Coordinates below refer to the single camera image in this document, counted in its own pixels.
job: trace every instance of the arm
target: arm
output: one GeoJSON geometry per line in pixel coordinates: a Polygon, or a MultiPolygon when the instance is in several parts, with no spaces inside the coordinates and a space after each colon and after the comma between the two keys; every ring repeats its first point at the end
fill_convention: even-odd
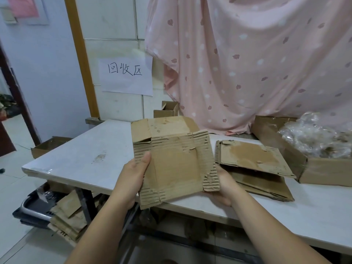
{"type": "Polygon", "coordinates": [[[113,263],[127,211],[142,186],[150,162],[147,152],[140,163],[134,159],[124,165],[108,201],[94,218],[65,264],[113,263]]]}
{"type": "Polygon", "coordinates": [[[217,169],[220,195],[214,196],[223,204],[233,207],[265,263],[330,263],[267,212],[227,171],[219,166],[217,169]]]}

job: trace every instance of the table surface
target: table surface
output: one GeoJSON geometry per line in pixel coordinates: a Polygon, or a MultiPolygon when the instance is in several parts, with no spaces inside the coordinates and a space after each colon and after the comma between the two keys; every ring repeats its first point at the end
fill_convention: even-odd
{"type": "MultiPolygon", "coordinates": [[[[123,165],[133,158],[131,124],[107,120],[66,144],[23,166],[29,176],[41,177],[110,194],[123,165]]],[[[217,140],[257,140],[210,135],[217,140]]],[[[253,197],[278,221],[311,245],[352,254],[352,187],[300,184],[286,178],[294,202],[253,197]]],[[[232,208],[214,204],[199,193],[168,201],[161,207],[226,223],[237,220],[232,208]]]]}

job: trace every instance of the small cardboard box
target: small cardboard box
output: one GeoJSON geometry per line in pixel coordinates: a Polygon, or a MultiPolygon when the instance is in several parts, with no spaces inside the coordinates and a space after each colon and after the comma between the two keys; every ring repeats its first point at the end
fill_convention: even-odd
{"type": "Polygon", "coordinates": [[[72,140],[72,138],[53,136],[51,139],[32,148],[31,149],[32,156],[34,159],[36,159],[36,158],[46,154],[47,152],[55,149],[56,147],[63,145],[65,142],[68,142],[70,140],[72,140]]]}
{"type": "Polygon", "coordinates": [[[250,193],[294,201],[284,177],[296,176],[276,148],[234,140],[217,141],[215,162],[250,193]]]}
{"type": "Polygon", "coordinates": [[[296,118],[256,116],[252,133],[263,145],[278,148],[297,181],[301,183],[352,186],[352,159],[307,157],[282,139],[278,130],[296,118]]]}
{"type": "Polygon", "coordinates": [[[178,116],[178,102],[162,101],[161,110],[154,110],[154,118],[178,116]]]}
{"type": "Polygon", "coordinates": [[[142,119],[132,122],[131,131],[136,162],[146,151],[152,155],[139,191],[141,209],[200,191],[220,190],[209,134],[200,131],[193,119],[142,119]]]}

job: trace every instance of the floor tile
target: floor tile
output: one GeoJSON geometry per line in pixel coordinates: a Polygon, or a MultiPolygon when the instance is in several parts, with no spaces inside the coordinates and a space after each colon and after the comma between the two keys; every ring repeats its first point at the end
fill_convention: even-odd
{"type": "Polygon", "coordinates": [[[212,254],[142,235],[139,237],[128,263],[155,264],[164,259],[170,259],[179,264],[215,263],[215,256],[212,254]]]}
{"type": "Polygon", "coordinates": [[[38,229],[6,264],[62,264],[73,247],[51,230],[38,229]]]}
{"type": "Polygon", "coordinates": [[[35,146],[22,115],[7,119],[3,121],[2,124],[8,136],[10,136],[11,141],[15,144],[16,149],[18,146],[28,149],[35,146]]]}
{"type": "Polygon", "coordinates": [[[0,168],[4,168],[5,174],[8,176],[22,178],[25,174],[21,167],[32,160],[33,156],[31,151],[20,147],[17,151],[0,157],[0,168]]]}
{"type": "Polygon", "coordinates": [[[7,188],[10,184],[14,183],[17,180],[18,178],[5,174],[0,174],[0,190],[7,188]]]}
{"type": "Polygon", "coordinates": [[[32,227],[12,216],[28,194],[45,180],[25,176],[0,192],[0,257],[21,240],[32,227]]]}

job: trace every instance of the paper sign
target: paper sign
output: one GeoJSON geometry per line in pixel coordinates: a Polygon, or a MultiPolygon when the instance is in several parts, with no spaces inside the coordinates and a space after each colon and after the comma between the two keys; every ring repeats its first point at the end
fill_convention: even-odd
{"type": "Polygon", "coordinates": [[[100,58],[99,78],[103,91],[153,96],[153,58],[145,53],[130,57],[100,58]]]}

